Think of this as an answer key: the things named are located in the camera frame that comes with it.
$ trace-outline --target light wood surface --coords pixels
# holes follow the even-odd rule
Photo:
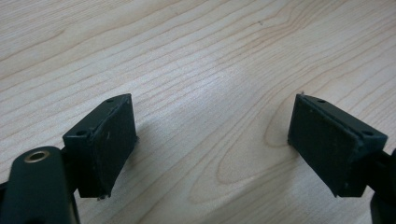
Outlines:
[[[294,96],[396,147],[396,2],[1,1],[0,181],[129,92],[140,142],[82,223],[371,223],[287,145]]]

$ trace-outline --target textured black pad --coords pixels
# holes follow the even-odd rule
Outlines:
[[[370,155],[387,136],[319,98],[298,94],[289,144],[301,154],[335,196],[360,197]]]
[[[64,135],[80,197],[111,195],[136,140],[131,94],[102,102]]]

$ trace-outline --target wood grain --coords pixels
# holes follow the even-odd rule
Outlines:
[[[0,2],[0,181],[129,92],[140,142],[82,223],[370,223],[287,145],[297,92],[396,146],[396,2]]]

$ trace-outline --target black clamp jaw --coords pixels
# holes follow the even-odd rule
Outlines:
[[[76,189],[109,197],[137,141],[131,95],[102,102],[63,139],[62,150],[38,147],[13,162],[0,186],[1,223],[79,223]]]
[[[383,151],[388,137],[336,106],[297,94],[289,144],[334,196],[361,197],[375,191],[373,223],[396,223],[396,150]]]

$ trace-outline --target wooden table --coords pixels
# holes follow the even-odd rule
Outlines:
[[[82,223],[370,223],[287,144],[314,95],[396,146],[396,2],[1,1],[0,182],[129,92],[140,142]]]

